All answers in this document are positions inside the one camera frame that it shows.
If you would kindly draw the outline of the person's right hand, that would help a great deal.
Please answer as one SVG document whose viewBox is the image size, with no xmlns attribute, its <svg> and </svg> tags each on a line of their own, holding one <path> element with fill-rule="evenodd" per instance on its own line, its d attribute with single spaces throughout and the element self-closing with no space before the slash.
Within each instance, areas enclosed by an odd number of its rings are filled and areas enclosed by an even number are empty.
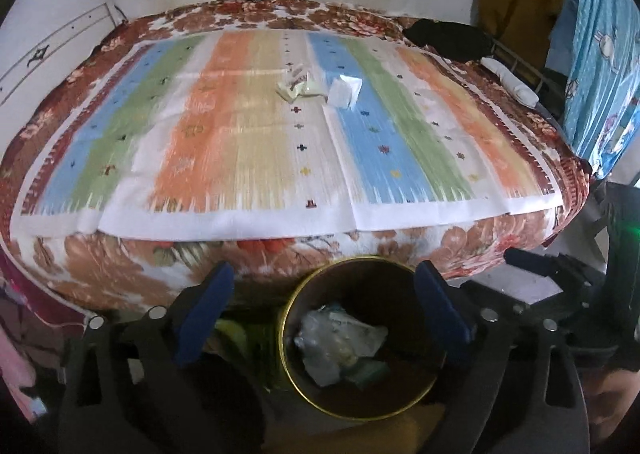
<svg viewBox="0 0 640 454">
<path fill-rule="evenodd" d="M 639 394 L 639 373 L 622 368 L 587 370 L 582 375 L 591 443 L 606 440 L 623 422 Z"/>
</svg>

